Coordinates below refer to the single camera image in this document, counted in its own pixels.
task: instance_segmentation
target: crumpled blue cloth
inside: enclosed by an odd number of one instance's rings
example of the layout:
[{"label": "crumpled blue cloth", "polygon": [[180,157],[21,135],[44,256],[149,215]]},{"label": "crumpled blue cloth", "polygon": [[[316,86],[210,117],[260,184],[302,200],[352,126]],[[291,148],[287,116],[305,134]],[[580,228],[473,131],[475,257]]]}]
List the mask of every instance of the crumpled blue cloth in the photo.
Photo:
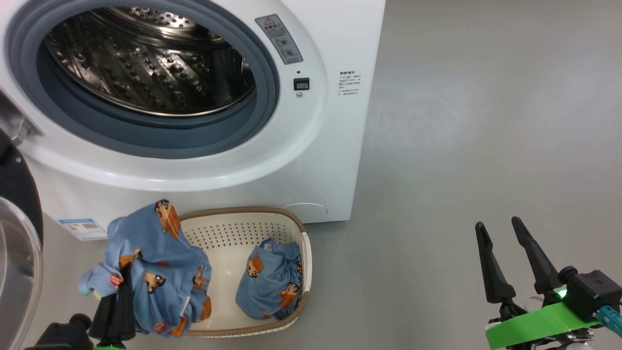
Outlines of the crumpled blue cloth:
[{"label": "crumpled blue cloth", "polygon": [[248,258],[236,294],[238,306],[250,317],[288,317],[301,295],[302,262],[296,243],[263,240]]},{"label": "crumpled blue cloth", "polygon": [[178,338],[193,322],[210,316],[210,263],[201,248],[188,243],[168,200],[110,223],[104,262],[82,276],[80,293],[116,293],[123,282],[121,268],[127,264],[137,331]]}]

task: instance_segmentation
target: white washing machine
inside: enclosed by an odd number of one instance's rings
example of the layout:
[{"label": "white washing machine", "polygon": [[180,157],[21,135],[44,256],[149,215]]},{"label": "white washing machine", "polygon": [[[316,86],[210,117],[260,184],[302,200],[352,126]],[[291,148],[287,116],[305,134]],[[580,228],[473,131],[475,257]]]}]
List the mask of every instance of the white washing machine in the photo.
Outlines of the white washing machine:
[{"label": "white washing machine", "polygon": [[384,0],[0,3],[3,129],[61,224],[164,197],[349,219]]}]

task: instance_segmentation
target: blue clothing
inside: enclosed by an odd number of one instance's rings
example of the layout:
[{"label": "blue clothing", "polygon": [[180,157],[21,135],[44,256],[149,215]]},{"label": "blue clothing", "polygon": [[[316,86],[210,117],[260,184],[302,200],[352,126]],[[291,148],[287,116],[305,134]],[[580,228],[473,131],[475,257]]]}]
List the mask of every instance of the blue clothing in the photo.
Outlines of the blue clothing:
[{"label": "blue clothing", "polygon": [[248,258],[236,302],[252,318],[284,319],[293,312],[301,286],[298,245],[279,245],[270,237],[256,246]]},{"label": "blue clothing", "polygon": [[179,337],[211,314],[210,263],[201,248],[188,243],[167,200],[110,223],[104,262],[82,276],[80,292],[116,293],[123,282],[120,269],[127,264],[137,331]]}]

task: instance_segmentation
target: beige plastic basket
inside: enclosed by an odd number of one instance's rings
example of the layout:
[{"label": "beige plastic basket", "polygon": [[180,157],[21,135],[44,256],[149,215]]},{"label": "beige plastic basket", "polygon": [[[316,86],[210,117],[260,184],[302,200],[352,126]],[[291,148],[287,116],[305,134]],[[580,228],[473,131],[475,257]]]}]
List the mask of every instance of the beige plastic basket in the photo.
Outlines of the beige plastic basket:
[{"label": "beige plastic basket", "polygon": [[[182,229],[192,245],[201,247],[210,260],[211,316],[194,323],[187,336],[240,337],[281,331],[291,326],[307,306],[311,289],[311,244],[302,222],[294,214],[273,208],[232,208],[180,216]],[[302,257],[302,297],[294,312],[281,321],[252,319],[235,302],[239,281],[253,248],[274,236],[278,243],[295,242]]]}]

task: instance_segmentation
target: perforated basket side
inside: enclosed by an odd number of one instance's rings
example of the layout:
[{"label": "perforated basket side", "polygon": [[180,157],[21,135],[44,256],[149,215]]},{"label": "perforated basket side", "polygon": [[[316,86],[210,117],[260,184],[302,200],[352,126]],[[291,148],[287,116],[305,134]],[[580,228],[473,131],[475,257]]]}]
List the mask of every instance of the perforated basket side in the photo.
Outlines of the perforated basket side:
[{"label": "perforated basket side", "polygon": [[295,242],[303,266],[303,295],[294,312],[281,321],[259,326],[222,330],[191,330],[193,337],[236,337],[280,331],[293,324],[307,305],[312,280],[312,254],[302,222],[292,213],[275,208],[244,207],[216,209],[185,214],[180,217],[188,241],[210,251],[240,245],[255,246],[274,236],[280,244]]}]

